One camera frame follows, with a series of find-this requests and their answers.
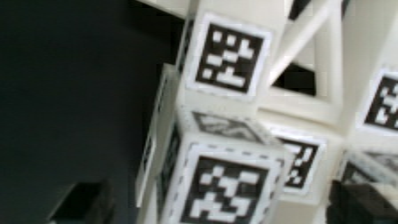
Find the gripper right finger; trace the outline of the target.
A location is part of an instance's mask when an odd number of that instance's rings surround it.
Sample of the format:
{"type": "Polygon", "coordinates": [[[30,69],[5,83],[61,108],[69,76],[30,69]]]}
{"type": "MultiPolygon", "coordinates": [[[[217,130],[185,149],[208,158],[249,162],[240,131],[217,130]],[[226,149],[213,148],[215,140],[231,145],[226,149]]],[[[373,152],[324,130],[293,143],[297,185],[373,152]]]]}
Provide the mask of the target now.
{"type": "Polygon", "coordinates": [[[398,224],[398,188],[334,181],[325,218],[327,224],[398,224]]]}

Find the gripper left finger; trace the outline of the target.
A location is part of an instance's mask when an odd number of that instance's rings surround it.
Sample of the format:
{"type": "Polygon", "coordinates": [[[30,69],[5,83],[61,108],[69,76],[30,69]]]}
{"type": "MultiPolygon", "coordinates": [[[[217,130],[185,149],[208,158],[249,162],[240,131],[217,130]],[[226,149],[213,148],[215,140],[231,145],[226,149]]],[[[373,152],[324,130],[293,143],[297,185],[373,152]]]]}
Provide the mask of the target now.
{"type": "Polygon", "coordinates": [[[107,181],[77,183],[50,213],[48,224],[112,224],[116,213],[112,193],[107,181]]]}

